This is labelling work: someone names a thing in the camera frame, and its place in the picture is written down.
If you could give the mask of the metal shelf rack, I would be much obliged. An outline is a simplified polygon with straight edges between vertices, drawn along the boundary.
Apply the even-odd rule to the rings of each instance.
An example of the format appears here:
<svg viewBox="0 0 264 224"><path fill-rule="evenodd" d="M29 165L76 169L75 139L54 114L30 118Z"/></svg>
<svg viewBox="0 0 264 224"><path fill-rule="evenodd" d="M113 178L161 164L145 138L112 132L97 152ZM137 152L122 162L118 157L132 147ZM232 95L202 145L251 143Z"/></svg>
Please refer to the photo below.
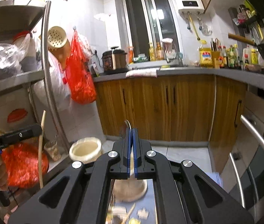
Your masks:
<svg viewBox="0 0 264 224"><path fill-rule="evenodd" d="M46 137L58 135L68 149L64 128L56 107L49 72L49 1L38 4L24 0L0 1L0 132L6 133L40 122L33 85L44 81L47 110L54 127Z"/></svg>

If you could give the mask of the white towel on counter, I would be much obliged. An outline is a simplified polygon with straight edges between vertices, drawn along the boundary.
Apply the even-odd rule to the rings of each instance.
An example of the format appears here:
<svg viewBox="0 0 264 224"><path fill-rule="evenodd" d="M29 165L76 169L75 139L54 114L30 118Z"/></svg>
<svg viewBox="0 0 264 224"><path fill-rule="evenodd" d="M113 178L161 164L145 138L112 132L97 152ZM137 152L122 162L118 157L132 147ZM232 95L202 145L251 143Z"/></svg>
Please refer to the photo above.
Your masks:
<svg viewBox="0 0 264 224"><path fill-rule="evenodd" d="M159 68L143 68L128 71L126 78L128 77L157 77Z"/></svg>

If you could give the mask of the plastic cup with straw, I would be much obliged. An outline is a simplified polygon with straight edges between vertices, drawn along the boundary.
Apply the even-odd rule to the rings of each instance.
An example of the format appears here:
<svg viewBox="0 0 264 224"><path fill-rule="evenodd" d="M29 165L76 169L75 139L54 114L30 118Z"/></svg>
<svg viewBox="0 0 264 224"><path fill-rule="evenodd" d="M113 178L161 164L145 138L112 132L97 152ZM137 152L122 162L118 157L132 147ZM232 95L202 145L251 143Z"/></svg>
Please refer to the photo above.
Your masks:
<svg viewBox="0 0 264 224"><path fill-rule="evenodd" d="M58 140L58 135L56 135L52 141L46 142L46 144L44 145L44 150L48 153L53 161L58 161L59 159L61 159Z"/></svg>

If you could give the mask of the wooden chopstick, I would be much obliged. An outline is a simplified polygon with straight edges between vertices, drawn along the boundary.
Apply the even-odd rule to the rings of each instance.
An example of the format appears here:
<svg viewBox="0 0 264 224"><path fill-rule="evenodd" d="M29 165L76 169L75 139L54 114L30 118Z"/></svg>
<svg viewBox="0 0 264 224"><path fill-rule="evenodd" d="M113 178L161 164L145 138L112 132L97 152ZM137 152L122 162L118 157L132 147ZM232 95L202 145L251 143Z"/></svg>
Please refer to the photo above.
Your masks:
<svg viewBox="0 0 264 224"><path fill-rule="evenodd" d="M42 151L43 151L43 137L44 137L44 126L45 126L46 111L43 111L41 118L41 129L42 132L39 136L38 141L38 174L39 174L39 185L40 189L44 187L43 184L43 173L42 173Z"/></svg>

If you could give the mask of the red bag on shelf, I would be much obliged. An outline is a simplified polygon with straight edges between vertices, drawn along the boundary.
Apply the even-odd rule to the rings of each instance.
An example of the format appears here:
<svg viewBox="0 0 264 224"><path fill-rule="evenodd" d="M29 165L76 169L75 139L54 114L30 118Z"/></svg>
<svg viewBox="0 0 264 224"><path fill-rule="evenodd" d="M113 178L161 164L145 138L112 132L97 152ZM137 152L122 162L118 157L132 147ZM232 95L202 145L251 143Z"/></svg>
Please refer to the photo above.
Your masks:
<svg viewBox="0 0 264 224"><path fill-rule="evenodd" d="M29 189L39 183L39 149L34 144L17 143L2 150L10 187Z"/></svg>

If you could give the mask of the cream ceramic utensil holder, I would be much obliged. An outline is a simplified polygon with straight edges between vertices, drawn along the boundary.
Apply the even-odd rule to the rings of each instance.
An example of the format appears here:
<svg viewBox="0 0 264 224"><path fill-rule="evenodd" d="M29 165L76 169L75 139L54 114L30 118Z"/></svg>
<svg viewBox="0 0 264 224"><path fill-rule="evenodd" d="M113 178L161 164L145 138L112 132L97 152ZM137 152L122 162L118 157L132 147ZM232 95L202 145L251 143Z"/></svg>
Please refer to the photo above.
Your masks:
<svg viewBox="0 0 264 224"><path fill-rule="evenodd" d="M107 201L115 180L138 180L129 165L132 159L130 142L130 138L126 138L106 154L101 153L101 140L93 137L80 139L70 147L70 158L83 164L81 172L91 173L88 186L82 188L89 198L86 203L98 207Z"/></svg>

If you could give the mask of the electric pressure cooker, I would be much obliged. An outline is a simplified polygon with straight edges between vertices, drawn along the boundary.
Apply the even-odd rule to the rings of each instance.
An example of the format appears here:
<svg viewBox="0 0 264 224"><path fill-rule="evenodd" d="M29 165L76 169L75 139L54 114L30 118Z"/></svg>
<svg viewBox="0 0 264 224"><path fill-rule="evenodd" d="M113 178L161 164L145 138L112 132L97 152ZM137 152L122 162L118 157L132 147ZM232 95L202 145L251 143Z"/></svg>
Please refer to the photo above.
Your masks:
<svg viewBox="0 0 264 224"><path fill-rule="evenodd" d="M119 49L117 46L114 46L109 51L105 51L102 55L102 62L104 73L115 74L115 73L124 73L128 71L126 63L127 53Z"/></svg>

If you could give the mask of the large silver spoon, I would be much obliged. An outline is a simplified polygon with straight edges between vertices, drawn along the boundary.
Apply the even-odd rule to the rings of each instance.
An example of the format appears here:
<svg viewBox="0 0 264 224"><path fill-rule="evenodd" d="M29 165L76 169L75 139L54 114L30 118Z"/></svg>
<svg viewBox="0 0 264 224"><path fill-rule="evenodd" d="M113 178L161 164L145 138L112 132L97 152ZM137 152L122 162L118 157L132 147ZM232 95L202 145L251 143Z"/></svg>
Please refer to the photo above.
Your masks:
<svg viewBox="0 0 264 224"><path fill-rule="evenodd" d="M125 139L127 136L129 136L130 131L131 131L131 124L127 119L125 119L124 123L120 126L119 139Z"/></svg>

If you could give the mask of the hanging red plastic bag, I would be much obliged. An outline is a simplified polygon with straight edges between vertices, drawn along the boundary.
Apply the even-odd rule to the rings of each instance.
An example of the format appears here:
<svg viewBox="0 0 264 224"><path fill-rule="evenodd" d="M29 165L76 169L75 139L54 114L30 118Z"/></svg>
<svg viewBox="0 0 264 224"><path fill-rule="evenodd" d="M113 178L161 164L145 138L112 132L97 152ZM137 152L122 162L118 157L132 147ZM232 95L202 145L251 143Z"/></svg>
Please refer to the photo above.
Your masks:
<svg viewBox="0 0 264 224"><path fill-rule="evenodd" d="M71 55L66 60L65 74L73 101L86 105L96 100L95 86L76 30L72 37Z"/></svg>

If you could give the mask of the yellow oil bottle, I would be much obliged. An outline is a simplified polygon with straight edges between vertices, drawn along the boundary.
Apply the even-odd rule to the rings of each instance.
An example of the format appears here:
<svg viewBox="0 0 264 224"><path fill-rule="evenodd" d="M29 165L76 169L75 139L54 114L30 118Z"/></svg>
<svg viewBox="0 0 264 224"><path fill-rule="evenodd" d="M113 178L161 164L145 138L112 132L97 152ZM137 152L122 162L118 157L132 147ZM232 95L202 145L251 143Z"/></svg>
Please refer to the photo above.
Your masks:
<svg viewBox="0 0 264 224"><path fill-rule="evenodd" d="M213 67L212 50L207 47L199 48L200 66L201 67Z"/></svg>

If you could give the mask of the wooden knife block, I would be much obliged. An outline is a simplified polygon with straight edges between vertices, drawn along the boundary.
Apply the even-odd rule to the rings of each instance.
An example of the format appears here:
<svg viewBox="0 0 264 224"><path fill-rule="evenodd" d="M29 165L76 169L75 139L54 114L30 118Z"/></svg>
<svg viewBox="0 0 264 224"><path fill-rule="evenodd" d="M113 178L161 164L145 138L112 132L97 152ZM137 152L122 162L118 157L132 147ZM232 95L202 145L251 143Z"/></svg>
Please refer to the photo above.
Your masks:
<svg viewBox="0 0 264 224"><path fill-rule="evenodd" d="M212 56L213 67L219 69L220 68L219 57L221 56L220 52L212 51L211 56Z"/></svg>

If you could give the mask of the white plastic bag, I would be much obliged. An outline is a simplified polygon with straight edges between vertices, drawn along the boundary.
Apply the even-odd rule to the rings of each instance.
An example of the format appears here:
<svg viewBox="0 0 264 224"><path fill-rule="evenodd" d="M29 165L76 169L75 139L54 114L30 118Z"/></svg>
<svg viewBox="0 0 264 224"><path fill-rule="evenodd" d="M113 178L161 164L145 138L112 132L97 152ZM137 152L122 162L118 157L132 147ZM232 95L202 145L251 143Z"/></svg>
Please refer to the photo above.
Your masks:
<svg viewBox="0 0 264 224"><path fill-rule="evenodd" d="M49 72L56 107L58 111L68 109L71 101L71 91L67 83L64 82L65 75L59 66L57 58L48 51ZM40 102L48 107L44 81L38 81L33 85L33 91Z"/></svg>

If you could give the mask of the blue cartoon cloth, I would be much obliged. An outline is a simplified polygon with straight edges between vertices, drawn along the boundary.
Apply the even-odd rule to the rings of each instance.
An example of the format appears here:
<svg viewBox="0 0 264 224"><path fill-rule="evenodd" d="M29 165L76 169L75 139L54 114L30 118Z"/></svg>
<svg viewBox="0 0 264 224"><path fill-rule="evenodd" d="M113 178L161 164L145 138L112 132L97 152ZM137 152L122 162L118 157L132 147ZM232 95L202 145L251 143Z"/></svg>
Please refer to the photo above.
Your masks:
<svg viewBox="0 0 264 224"><path fill-rule="evenodd" d="M105 223L158 223L152 180L115 180Z"/></svg>

